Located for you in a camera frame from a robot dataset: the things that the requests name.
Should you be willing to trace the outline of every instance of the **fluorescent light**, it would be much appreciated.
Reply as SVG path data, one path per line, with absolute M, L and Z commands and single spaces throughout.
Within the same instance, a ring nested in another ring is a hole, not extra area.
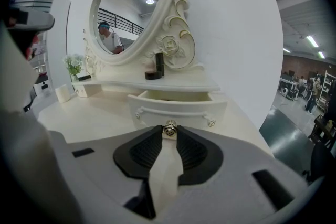
M 146 0 L 146 3 L 149 4 L 149 5 L 152 5 L 152 4 L 154 4 L 154 0 Z
M 319 45 L 317 45 L 317 43 L 315 42 L 315 40 L 311 36 L 308 36 L 307 38 L 310 41 L 310 43 L 313 44 L 314 47 L 316 47 L 316 48 L 319 47 Z
M 319 51 L 319 55 L 321 56 L 321 58 L 325 59 L 323 53 L 321 51 Z

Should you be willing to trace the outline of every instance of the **ornate mirror frame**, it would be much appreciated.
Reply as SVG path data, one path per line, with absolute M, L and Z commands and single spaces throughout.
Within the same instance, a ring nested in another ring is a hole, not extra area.
M 89 36 L 91 48 L 93 52 L 103 61 L 110 65 L 123 65 L 130 62 L 134 57 L 139 57 L 140 52 L 155 39 L 155 33 L 162 27 L 170 6 L 170 0 L 158 0 L 153 15 L 140 36 L 136 41 L 125 51 L 118 55 L 109 54 L 102 48 L 102 41 L 98 40 L 97 30 L 97 14 L 101 0 L 93 0 L 89 14 Z

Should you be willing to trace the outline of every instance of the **oval mirror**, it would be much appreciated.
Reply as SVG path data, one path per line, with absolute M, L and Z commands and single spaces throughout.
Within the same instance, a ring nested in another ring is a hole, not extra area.
M 101 0 L 96 38 L 108 53 L 127 50 L 147 26 L 158 0 Z

